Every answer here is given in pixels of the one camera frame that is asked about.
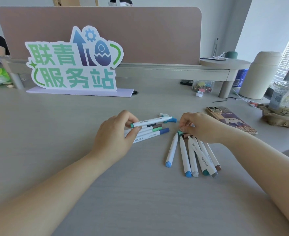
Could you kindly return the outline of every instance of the egg icon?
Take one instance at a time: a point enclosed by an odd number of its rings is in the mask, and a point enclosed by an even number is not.
[[[108,66],[111,63],[111,53],[106,43],[98,40],[94,47],[95,60],[102,66]]]

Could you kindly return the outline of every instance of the blue can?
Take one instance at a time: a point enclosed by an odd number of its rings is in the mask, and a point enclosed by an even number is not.
[[[233,87],[241,87],[244,79],[246,77],[246,74],[248,72],[248,69],[240,69],[236,75],[236,79],[233,83]]]

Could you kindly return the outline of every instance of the forearm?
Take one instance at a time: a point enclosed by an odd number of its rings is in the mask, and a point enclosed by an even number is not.
[[[88,187],[110,166],[86,156],[0,207],[0,235],[51,235]]]
[[[258,138],[232,129],[224,144],[289,220],[289,158]]]

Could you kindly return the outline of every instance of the person's left hand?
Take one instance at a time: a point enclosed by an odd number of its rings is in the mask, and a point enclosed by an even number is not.
[[[118,162],[127,154],[142,128],[134,127],[124,137],[124,127],[130,127],[131,123],[138,121],[138,118],[127,110],[123,110],[117,116],[104,121],[95,136],[91,155],[102,158],[110,165]]]

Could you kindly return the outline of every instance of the hand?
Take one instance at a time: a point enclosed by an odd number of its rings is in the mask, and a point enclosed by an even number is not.
[[[179,121],[179,129],[205,143],[222,143],[237,130],[203,113],[184,113]]]
[[[124,137],[124,127],[131,127],[131,123],[138,121],[138,118],[126,110],[104,121],[95,136],[91,154],[101,157],[110,165],[118,162],[129,151],[142,128],[134,127]]]

